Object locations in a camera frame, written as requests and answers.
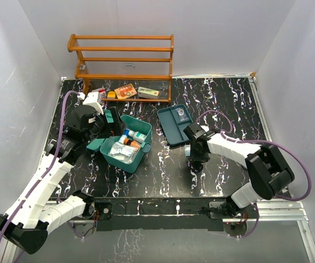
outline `wooden shelf rail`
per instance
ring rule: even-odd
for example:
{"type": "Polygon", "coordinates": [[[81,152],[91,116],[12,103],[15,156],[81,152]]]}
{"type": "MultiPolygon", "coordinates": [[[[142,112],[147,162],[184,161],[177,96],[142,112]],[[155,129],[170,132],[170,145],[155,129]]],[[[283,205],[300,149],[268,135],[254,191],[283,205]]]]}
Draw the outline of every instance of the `wooden shelf rail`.
{"type": "Polygon", "coordinates": [[[103,99],[103,101],[136,101],[136,102],[168,102],[171,103],[171,84],[172,84],[172,55],[173,55],[173,46],[174,39],[173,35],[170,36],[77,36],[72,34],[69,42],[67,44],[67,49],[69,52],[75,51],[77,53],[77,66],[75,70],[75,78],[83,78],[83,92],[88,93],[90,80],[92,79],[123,79],[123,80],[149,80],[149,81],[168,81],[168,99],[159,99],[159,100],[149,100],[149,99],[103,99]],[[110,45],[105,47],[96,47],[93,46],[93,41],[96,39],[101,40],[164,40],[170,41],[170,44],[167,47],[125,47],[124,43],[121,47],[111,47],[110,45]],[[80,45],[86,41],[90,41],[91,45],[80,45]],[[90,52],[95,52],[95,56],[84,56],[83,52],[90,54],[90,52]],[[169,58],[99,58],[97,57],[98,52],[166,52],[170,53],[169,58]],[[90,73],[91,69],[88,68],[87,62],[148,62],[148,63],[169,63],[168,72],[166,75],[141,75],[138,73],[135,74],[100,74],[99,73],[90,73]]]}

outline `small item in tray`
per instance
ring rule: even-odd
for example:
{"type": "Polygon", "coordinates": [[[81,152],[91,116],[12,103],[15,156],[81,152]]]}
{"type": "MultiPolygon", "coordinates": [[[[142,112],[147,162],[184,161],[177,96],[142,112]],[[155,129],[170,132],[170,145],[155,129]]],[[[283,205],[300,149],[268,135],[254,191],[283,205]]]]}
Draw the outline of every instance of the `small item in tray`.
{"type": "Polygon", "coordinates": [[[154,89],[147,89],[145,87],[138,88],[138,96],[145,99],[159,99],[159,91],[154,89]]]}
{"type": "Polygon", "coordinates": [[[137,94],[134,86],[131,83],[115,89],[115,93],[117,98],[120,100],[124,100],[137,94]]]}
{"type": "Polygon", "coordinates": [[[189,120],[188,116],[186,115],[186,113],[184,112],[184,109],[183,108],[176,108],[175,111],[177,111],[178,113],[178,116],[179,116],[179,120],[181,122],[184,122],[184,121],[187,121],[189,120]]]}
{"type": "Polygon", "coordinates": [[[138,149],[135,147],[116,142],[112,145],[108,155],[122,163],[130,164],[133,162],[137,152],[138,149]]]}

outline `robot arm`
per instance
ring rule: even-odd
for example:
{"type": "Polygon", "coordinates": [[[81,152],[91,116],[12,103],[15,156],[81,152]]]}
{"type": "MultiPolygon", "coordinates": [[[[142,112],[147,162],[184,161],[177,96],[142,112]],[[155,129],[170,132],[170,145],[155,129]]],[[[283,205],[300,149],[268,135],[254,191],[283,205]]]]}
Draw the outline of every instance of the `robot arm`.
{"type": "Polygon", "coordinates": [[[89,93],[83,105],[77,106],[66,116],[62,140],[59,142],[51,140],[37,171],[23,193],[4,214],[0,214],[1,231],[8,216],[17,210],[22,201],[25,201],[6,228],[4,237],[29,254],[38,251],[45,243],[48,234],[63,223],[77,216],[89,217],[94,212],[94,198],[81,191],[76,191],[67,200],[49,210],[43,211],[43,208],[60,180],[86,152],[86,147],[91,141],[108,138],[111,135],[121,135],[120,118],[116,108],[110,109],[112,118],[116,122],[109,124],[98,99],[100,99],[98,92],[89,93]],[[58,144],[60,146],[56,161],[49,173],[42,178],[53,161],[58,144]],[[40,182],[26,198],[26,194],[37,181],[40,182]]]}
{"type": "Polygon", "coordinates": [[[192,165],[207,162],[209,153],[214,153],[248,170],[250,182],[226,198],[221,208],[225,214],[234,216],[249,204],[261,199],[271,200],[294,180],[292,170],[276,146],[235,143],[235,139],[224,137],[216,130],[205,131],[196,123],[186,127],[184,132],[190,140],[192,165]]]}

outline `teal plastic box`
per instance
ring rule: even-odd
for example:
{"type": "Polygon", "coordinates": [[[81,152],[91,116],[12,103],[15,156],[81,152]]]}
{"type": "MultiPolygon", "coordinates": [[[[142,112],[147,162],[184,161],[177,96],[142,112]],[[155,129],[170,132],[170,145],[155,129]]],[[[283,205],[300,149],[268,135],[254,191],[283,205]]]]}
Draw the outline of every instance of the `teal plastic box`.
{"type": "Polygon", "coordinates": [[[152,127],[150,123],[143,122],[129,115],[122,115],[121,120],[124,122],[127,129],[133,130],[135,132],[140,132],[147,136],[144,142],[142,143],[141,147],[139,148],[133,162],[130,164],[122,163],[121,161],[116,160],[108,155],[112,145],[120,139],[120,136],[112,136],[112,137],[107,138],[102,144],[102,146],[100,147],[100,152],[103,154],[105,160],[109,164],[116,166],[128,173],[134,173],[137,170],[139,163],[143,159],[144,154],[146,154],[147,152],[151,150],[152,127]]]}

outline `black marble table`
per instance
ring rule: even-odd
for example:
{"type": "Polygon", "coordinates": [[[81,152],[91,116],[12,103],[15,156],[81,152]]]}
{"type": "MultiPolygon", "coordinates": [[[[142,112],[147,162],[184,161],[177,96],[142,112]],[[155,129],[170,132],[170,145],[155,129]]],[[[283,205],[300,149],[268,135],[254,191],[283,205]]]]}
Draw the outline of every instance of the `black marble table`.
{"type": "MultiPolygon", "coordinates": [[[[128,81],[102,81],[96,83],[107,91],[129,83],[128,81]]],[[[148,87],[149,82],[131,82],[135,87],[148,87]]],[[[49,138],[56,138],[60,108],[68,90],[80,91],[82,80],[64,81],[49,138]]],[[[248,78],[188,78],[174,79],[172,105],[186,105],[195,120],[207,110],[223,112],[232,121],[236,138],[265,139],[248,78]]],[[[80,102],[71,96],[67,110],[80,102]]],[[[204,170],[194,171],[187,162],[184,148],[170,148],[161,129],[157,111],[168,104],[136,102],[110,102],[105,107],[117,106],[121,115],[130,115],[153,126],[152,149],[133,174],[107,164],[100,153],[87,153],[66,175],[52,198],[66,198],[82,190],[98,198],[214,198],[227,197],[249,181],[247,171],[222,156],[211,156],[204,170]]],[[[229,129],[227,121],[209,114],[201,121],[209,127],[229,129]]]]}

